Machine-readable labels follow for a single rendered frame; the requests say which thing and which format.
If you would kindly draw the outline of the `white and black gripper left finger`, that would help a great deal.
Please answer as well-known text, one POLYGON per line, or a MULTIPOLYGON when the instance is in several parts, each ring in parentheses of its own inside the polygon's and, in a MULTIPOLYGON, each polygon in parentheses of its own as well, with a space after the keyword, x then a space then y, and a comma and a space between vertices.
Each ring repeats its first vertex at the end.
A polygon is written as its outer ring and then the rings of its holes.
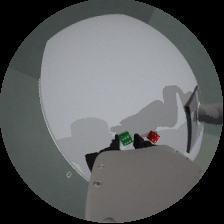
MULTIPOLYGON (((99 153, 110 151, 110 150, 120 150, 120 139, 117 134, 115 134, 115 139, 112 139, 112 143, 110 143, 110 147, 107 147, 103 150, 100 150, 99 153), (119 145, 119 146, 118 146, 119 145)), ((85 155, 86 163, 89 167, 90 172, 92 172, 92 167, 95 162, 96 157, 99 155, 99 153, 90 153, 85 155)))

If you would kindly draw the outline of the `green die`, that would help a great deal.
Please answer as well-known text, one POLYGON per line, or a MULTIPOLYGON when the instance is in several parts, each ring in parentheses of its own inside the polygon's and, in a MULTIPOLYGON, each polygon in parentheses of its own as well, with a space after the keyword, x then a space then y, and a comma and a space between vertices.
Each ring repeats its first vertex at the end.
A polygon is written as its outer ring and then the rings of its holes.
POLYGON ((120 134, 120 135, 119 135, 119 138, 120 138, 120 140, 121 140, 123 146, 126 146, 126 145, 128 145, 128 144, 130 144, 130 143, 133 142, 133 140, 132 140, 130 134, 128 133, 128 131, 126 131, 126 132, 120 134))

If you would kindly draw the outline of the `red die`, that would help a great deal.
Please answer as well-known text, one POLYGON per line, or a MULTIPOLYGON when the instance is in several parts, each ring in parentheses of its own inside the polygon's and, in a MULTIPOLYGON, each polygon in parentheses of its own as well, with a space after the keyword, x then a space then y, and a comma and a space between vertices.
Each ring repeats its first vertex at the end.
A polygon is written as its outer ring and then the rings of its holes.
POLYGON ((150 133, 148 134, 148 136, 146 138, 155 144, 157 142, 157 140, 159 139, 159 137, 160 136, 158 134, 156 134, 153 131, 150 131, 150 133))

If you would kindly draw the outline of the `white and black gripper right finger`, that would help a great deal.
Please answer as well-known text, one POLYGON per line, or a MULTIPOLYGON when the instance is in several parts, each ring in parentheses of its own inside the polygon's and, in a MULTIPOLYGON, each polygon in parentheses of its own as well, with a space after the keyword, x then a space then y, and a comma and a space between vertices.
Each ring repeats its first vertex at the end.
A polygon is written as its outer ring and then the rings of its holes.
MULTIPOLYGON (((135 149, 152 147, 153 145, 154 144, 152 144, 148 140, 144 141, 144 139, 140 135, 134 134, 133 146, 134 146, 135 149)), ((154 146, 156 146, 156 145, 154 145, 154 146)))

